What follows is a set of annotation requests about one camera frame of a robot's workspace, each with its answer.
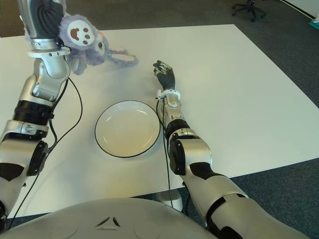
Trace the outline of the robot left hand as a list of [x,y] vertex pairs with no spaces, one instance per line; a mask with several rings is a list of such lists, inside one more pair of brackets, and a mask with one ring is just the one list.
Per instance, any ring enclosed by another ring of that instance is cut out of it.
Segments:
[[64,0],[19,0],[20,16],[31,39],[56,39],[65,13]]

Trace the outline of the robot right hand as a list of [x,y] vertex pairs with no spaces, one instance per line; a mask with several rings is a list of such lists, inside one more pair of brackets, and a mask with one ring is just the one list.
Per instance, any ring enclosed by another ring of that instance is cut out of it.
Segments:
[[167,63],[157,60],[154,64],[154,75],[157,77],[163,90],[174,90],[175,89],[175,76],[173,68]]

